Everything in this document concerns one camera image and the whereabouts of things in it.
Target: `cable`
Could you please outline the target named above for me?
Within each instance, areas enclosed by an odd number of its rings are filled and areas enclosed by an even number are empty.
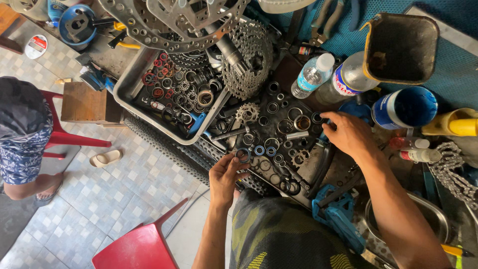
[[[169,229],[169,232],[166,234],[166,236],[164,238],[168,238],[168,235],[173,231],[173,229],[176,227],[176,225],[179,223],[179,221],[184,217],[184,215],[186,215],[187,211],[193,207],[193,204],[197,201],[197,199],[201,198],[201,196],[203,196],[206,192],[208,192],[210,189],[207,189],[205,190],[203,193],[201,193],[201,195],[199,195],[198,197],[196,197],[196,199],[194,199],[193,203],[191,204],[191,206],[189,206],[188,208],[186,208],[186,211],[184,211],[184,214],[182,214],[179,219],[176,221],[176,223],[171,227],[171,229]]]

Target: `blue sealed bearing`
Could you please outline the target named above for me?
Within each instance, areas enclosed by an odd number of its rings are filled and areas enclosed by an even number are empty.
[[[242,147],[242,148],[240,148],[240,149],[238,149],[238,150],[236,151],[235,157],[238,157],[238,152],[239,152],[239,151],[243,151],[243,152],[245,152],[245,153],[247,154],[247,159],[246,159],[246,160],[243,160],[243,161],[241,161],[241,160],[239,159],[239,162],[240,162],[240,163],[247,163],[247,162],[250,160],[250,150],[247,149],[247,148],[245,148],[245,147]]]
[[[255,149],[254,149],[254,153],[257,155],[257,156],[261,156],[262,154],[264,154],[264,151],[266,151],[264,149],[263,146],[257,146]]]
[[[267,155],[273,157],[275,155],[275,148],[273,146],[270,146],[266,150]]]

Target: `man's right hand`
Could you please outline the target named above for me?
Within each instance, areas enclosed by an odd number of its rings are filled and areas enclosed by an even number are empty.
[[[371,128],[365,121],[345,112],[325,112],[320,116],[330,119],[337,126],[337,130],[334,130],[331,125],[322,124],[330,142],[356,162],[378,151]]]

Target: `hand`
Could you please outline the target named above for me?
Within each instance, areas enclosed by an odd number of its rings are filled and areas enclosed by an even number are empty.
[[[250,173],[237,171],[250,168],[249,163],[239,163],[239,158],[234,157],[235,152],[223,156],[209,170],[209,185],[211,188],[211,206],[228,210],[234,199],[236,181],[250,176]]]
[[[365,121],[345,112],[325,112],[320,116],[331,119],[337,126],[335,131],[329,124],[322,124],[330,142],[349,154],[356,162],[379,151],[372,139],[372,130]]]

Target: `blue perforated mat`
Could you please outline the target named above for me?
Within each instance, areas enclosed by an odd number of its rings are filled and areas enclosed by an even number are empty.
[[[379,12],[403,13],[408,6],[415,4],[427,13],[439,18],[450,26],[478,39],[478,1],[477,0],[367,0],[360,1],[361,20],[358,28]],[[287,29],[292,18],[292,12],[274,15],[280,26]],[[350,56],[365,47],[368,29],[350,32],[350,1],[346,1],[342,18],[333,30],[334,35],[322,47],[335,55]],[[311,28],[304,41],[310,39]],[[424,84],[430,90],[443,98],[454,108],[470,107],[478,110],[478,57],[440,39],[436,57],[435,73]],[[395,91],[406,85],[382,83],[384,90]]]

